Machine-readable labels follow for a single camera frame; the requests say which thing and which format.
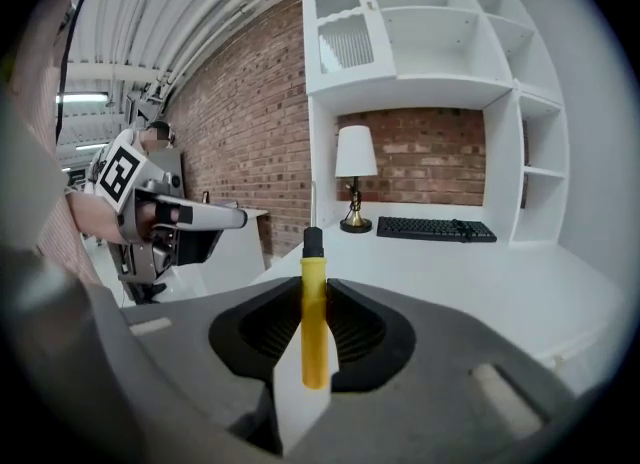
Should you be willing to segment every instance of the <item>cabinet door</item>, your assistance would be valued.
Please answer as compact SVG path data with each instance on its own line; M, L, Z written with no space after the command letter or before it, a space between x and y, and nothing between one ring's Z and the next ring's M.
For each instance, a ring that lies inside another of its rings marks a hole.
M307 93L395 77L376 0L303 0Z

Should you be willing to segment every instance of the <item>desk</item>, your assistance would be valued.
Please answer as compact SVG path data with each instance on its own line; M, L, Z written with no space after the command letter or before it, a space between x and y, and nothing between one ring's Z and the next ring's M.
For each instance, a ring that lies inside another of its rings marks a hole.
M623 305L616 286L555 244L400 240L378 237L375 228L355 235L334 225L324 231L324 248L327 277L468 313L550 368L593 344ZM253 284L300 275L301 257L302 245Z
M167 289L155 299L160 302L205 297L248 286L264 272L264 258L258 236L257 218L266 210L244 209L249 217L242 229L224 231L207 261L172 267L159 280Z

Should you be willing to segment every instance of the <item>human arm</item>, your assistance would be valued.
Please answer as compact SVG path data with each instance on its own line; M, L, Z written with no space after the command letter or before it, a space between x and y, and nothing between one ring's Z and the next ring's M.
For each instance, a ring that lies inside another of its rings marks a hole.
M78 231L114 244L126 244L120 234L116 212L102 197L82 192L67 194L67 204ZM171 211L171 220L177 222L178 210ZM156 204L146 203L138 208L137 225L141 237L147 238L156 221Z

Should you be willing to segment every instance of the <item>white ceiling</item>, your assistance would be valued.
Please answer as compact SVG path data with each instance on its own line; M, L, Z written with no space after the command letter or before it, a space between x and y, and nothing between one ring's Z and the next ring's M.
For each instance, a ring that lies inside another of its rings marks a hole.
M204 46L207 39L252 2L247 12L257 14L273 0L85 0L69 52L65 92L106 92L110 102L65 104L57 153L61 164L86 166L95 151L75 147L114 138L124 125L128 94L166 96L174 68L190 73L195 66L185 66L194 55L201 62L213 51ZM247 17L237 19L241 23Z

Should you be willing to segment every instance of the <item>yellow marker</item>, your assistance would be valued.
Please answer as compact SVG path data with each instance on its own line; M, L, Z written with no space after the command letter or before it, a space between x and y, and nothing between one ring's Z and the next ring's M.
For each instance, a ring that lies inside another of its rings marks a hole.
M322 389L329 383L329 328L321 229L305 229L302 256L302 382L310 389Z

